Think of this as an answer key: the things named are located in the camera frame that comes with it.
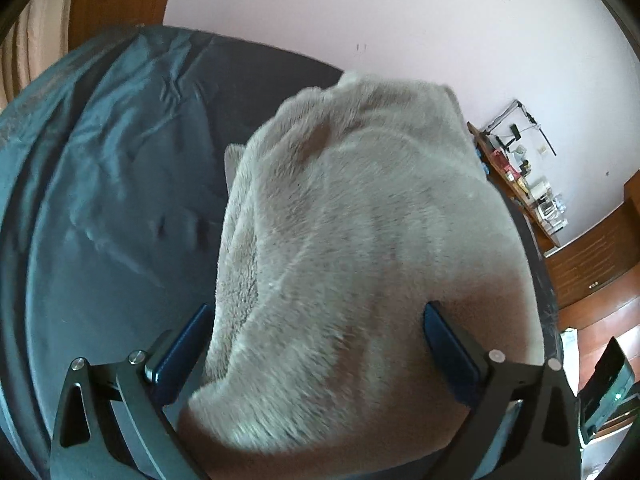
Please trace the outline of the grey-brown fleece garment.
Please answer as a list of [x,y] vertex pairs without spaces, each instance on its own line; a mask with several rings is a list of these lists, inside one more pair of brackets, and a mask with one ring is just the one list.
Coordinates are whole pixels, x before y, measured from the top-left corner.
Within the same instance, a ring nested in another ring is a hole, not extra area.
[[201,387],[178,422],[213,479],[341,479],[444,448],[466,411],[422,328],[544,360],[532,274],[454,92],[344,75],[224,154]]

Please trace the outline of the dark blue bed cover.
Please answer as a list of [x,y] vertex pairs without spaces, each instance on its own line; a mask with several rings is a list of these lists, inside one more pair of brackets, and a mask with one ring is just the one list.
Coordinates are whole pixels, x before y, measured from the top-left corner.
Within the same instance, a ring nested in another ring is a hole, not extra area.
[[[229,203],[224,154],[286,100],[344,75],[372,76],[207,32],[143,27],[86,42],[2,112],[1,433],[25,474],[52,479],[55,417],[73,359],[119,362],[208,304],[215,317],[204,352],[164,408],[194,460],[178,422],[201,387],[213,336]],[[544,266],[526,221],[498,192],[539,314]],[[368,474],[428,479],[448,444]]]

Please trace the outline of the beige curtain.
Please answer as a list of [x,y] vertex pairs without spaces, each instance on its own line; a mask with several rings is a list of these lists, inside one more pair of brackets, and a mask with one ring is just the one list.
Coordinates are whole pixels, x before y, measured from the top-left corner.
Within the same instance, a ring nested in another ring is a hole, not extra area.
[[72,0],[29,0],[1,43],[1,109],[68,53]]

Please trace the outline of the brown wooden wardrobe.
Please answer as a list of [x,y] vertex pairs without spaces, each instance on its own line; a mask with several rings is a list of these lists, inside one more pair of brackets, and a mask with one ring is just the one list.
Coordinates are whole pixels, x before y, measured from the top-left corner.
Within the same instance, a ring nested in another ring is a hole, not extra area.
[[559,303],[564,370],[574,389],[616,338],[639,370],[639,176],[612,214],[547,259]]

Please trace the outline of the wooden desk with clutter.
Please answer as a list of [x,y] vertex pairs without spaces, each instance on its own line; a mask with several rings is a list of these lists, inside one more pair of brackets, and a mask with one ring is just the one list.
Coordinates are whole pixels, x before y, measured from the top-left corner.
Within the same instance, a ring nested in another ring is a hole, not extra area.
[[486,136],[470,122],[466,123],[466,128],[469,129],[476,147],[480,150],[480,159],[488,167],[488,179],[491,180],[500,191],[506,194],[510,200],[514,200],[518,208],[520,208],[520,211],[525,214],[525,217],[532,225],[536,241],[541,251],[546,254],[547,252],[552,252],[552,250],[559,249],[561,244],[558,238],[544,228],[544,225],[536,216],[533,202],[529,200],[527,194],[515,181],[508,179],[506,173],[497,164],[495,157],[491,155],[492,148],[489,146]]

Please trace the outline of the black desk lamp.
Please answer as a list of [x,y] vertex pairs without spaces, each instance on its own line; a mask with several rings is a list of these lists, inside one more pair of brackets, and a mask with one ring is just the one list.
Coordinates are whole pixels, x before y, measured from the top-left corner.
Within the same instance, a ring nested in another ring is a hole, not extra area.
[[[504,130],[503,133],[498,132],[498,129],[514,114],[520,114],[526,120],[527,125],[520,126],[517,122],[510,122],[509,127]],[[487,126],[480,130],[484,136],[492,136],[495,138],[500,148],[508,153],[512,152],[512,148],[514,148],[516,142],[523,139],[523,134],[529,131],[536,131],[536,133],[538,133],[538,136],[540,136],[542,142],[544,142],[544,147],[548,148],[553,156],[558,154],[548,136],[544,130],[542,130],[541,124],[537,122],[537,119],[529,113],[526,106],[518,99],[514,99],[501,113],[492,118],[492,121]]]

